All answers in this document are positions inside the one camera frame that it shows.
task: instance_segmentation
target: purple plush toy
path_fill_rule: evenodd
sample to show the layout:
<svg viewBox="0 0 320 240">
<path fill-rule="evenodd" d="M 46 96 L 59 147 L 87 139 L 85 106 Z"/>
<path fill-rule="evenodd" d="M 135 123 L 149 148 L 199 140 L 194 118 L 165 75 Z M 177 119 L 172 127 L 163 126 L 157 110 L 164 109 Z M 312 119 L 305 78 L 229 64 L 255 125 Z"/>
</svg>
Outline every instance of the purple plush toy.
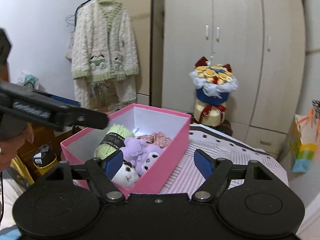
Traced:
<svg viewBox="0 0 320 240">
<path fill-rule="evenodd" d="M 155 158 L 163 152 L 159 146 L 147 144 L 142 139 L 129 137 L 124 140 L 124 145 L 125 147 L 120 148 L 123 152 L 123 159 L 126 162 L 130 162 L 140 176 L 148 170 Z"/>
<path fill-rule="evenodd" d="M 119 149 L 123 153 L 123 159 L 126 162 L 130 162 L 132 166 L 135 167 L 136 161 L 141 159 L 141 155 L 143 154 L 147 143 L 142 139 L 128 137 L 124 140 L 124 145 L 125 147 Z"/>
</svg>

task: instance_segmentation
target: black yarn label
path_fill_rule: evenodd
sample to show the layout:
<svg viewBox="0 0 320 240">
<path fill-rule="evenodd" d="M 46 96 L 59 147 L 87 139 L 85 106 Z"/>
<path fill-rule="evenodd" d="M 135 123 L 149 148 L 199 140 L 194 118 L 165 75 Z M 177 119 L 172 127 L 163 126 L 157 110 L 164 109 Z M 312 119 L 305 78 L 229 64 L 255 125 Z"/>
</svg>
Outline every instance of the black yarn label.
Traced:
<svg viewBox="0 0 320 240">
<path fill-rule="evenodd" d="M 99 145 L 101 144 L 108 144 L 116 150 L 125 146 L 124 138 L 115 132 L 106 134 L 106 136 L 103 138 L 102 142 Z"/>
</svg>

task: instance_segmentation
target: pink box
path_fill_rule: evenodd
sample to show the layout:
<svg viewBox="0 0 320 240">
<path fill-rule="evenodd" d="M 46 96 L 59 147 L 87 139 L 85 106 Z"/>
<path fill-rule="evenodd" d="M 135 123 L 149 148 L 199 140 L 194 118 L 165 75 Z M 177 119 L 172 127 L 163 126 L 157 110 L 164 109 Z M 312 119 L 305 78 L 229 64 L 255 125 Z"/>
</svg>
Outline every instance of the pink box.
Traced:
<svg viewBox="0 0 320 240">
<path fill-rule="evenodd" d="M 159 193 L 188 147 L 191 116 L 171 110 L 132 104 L 111 114 L 109 119 L 109 125 L 105 130 L 85 128 L 63 141 L 61 148 L 66 160 L 71 165 L 77 165 L 94 157 L 97 146 L 113 124 L 124 125 L 136 136 L 163 132 L 172 141 L 148 171 L 130 189 L 116 184 L 126 197 L 130 193 Z M 79 184 L 88 188 L 85 181 L 79 181 Z"/>
</svg>

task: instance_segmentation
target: metal screw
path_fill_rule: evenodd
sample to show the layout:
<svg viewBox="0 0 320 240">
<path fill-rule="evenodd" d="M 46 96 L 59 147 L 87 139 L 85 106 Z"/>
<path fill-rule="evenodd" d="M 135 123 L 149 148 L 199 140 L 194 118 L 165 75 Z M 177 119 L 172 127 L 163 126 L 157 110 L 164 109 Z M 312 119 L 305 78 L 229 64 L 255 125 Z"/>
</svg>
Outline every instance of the metal screw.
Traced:
<svg viewBox="0 0 320 240">
<path fill-rule="evenodd" d="M 208 199 L 209 197 L 211 197 L 211 195 L 209 192 L 206 192 L 206 191 L 198 191 L 195 193 L 195 197 L 197 199 L 204 200 L 204 199 Z"/>
<path fill-rule="evenodd" d="M 122 197 L 122 193 L 120 191 L 110 191 L 107 193 L 107 198 L 116 200 Z"/>
<path fill-rule="evenodd" d="M 78 120 L 79 122 L 83 122 L 83 121 L 85 120 L 85 118 L 84 118 L 83 115 L 81 115 L 81 116 L 79 116 L 79 117 L 77 118 L 77 120 Z"/>
</svg>

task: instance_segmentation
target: human hand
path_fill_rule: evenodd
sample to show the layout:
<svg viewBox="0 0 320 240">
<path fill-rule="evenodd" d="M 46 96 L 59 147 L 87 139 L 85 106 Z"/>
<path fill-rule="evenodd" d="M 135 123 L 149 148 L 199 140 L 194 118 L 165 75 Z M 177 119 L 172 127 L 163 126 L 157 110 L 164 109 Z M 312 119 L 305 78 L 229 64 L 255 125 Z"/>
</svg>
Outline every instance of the human hand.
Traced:
<svg viewBox="0 0 320 240">
<path fill-rule="evenodd" d="M 0 142 L 0 171 L 3 171 L 10 166 L 11 160 L 17 156 L 17 150 L 24 145 L 25 140 L 27 140 L 29 143 L 33 143 L 34 140 L 34 135 L 30 124 L 17 137 Z"/>
</svg>

